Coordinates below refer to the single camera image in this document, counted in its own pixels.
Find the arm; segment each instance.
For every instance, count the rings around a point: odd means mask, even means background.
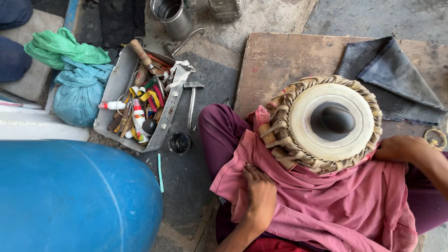
[[[277,206],[277,188],[271,178],[251,164],[246,164],[243,174],[247,180],[249,205],[241,222],[218,246],[216,252],[242,252],[271,223]]]
[[[442,152],[414,136],[394,136],[381,141],[374,156],[378,160],[408,162],[419,168],[448,200],[448,160]]]

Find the green plastic bag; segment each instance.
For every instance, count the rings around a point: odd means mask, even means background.
[[[66,28],[59,28],[57,33],[50,30],[33,33],[33,40],[24,48],[28,55],[57,70],[64,70],[62,55],[84,64],[100,65],[111,61],[103,49],[76,42]]]

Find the tabla rim braid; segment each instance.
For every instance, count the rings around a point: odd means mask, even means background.
[[[368,102],[369,107],[372,111],[372,116],[374,117],[374,130],[366,147],[362,149],[357,155],[340,161],[325,161],[322,159],[318,159],[316,157],[308,155],[294,141],[289,141],[289,139],[291,139],[292,136],[288,129],[288,115],[289,115],[289,109],[291,108],[295,98],[299,96],[304,90],[324,83],[344,85],[358,92],[364,98],[364,100]],[[289,152],[290,156],[277,158],[278,161],[294,160],[297,163],[309,168],[312,172],[316,174],[327,174],[357,165],[359,161],[361,161],[369,152],[375,149],[376,144],[379,141],[379,137],[382,134],[381,118],[383,114],[379,109],[378,103],[375,99],[375,95],[370,93],[370,91],[368,91],[363,85],[361,85],[359,81],[347,80],[339,75],[333,75],[329,78],[328,77],[301,78],[298,82],[289,84],[288,87],[293,85],[295,86],[294,91],[289,91],[277,96],[277,97],[284,96],[283,103],[281,106],[277,108],[277,110],[273,113],[271,117],[272,127],[263,134],[261,134],[261,137],[264,137],[267,134],[273,132],[278,136],[277,138],[280,138],[277,139],[277,141],[275,142],[266,144],[266,148],[272,148],[276,145],[281,145],[282,147],[290,151]]]

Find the maroon pants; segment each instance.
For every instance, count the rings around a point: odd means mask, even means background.
[[[233,152],[240,138],[246,129],[252,130],[252,126],[223,104],[212,104],[204,108],[199,115],[198,123],[205,158],[213,180],[221,167],[233,158]],[[447,222],[448,202],[425,175],[413,165],[409,165],[409,172],[405,178],[408,186],[408,204],[415,216],[417,232],[423,234]],[[222,208],[218,211],[216,220],[218,241],[224,239],[235,227],[235,224],[229,224],[230,212]],[[226,229],[221,232],[222,235],[218,231],[221,227]]]

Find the metal cup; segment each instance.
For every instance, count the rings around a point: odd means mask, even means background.
[[[174,40],[185,40],[193,31],[183,0],[151,0],[151,11]]]

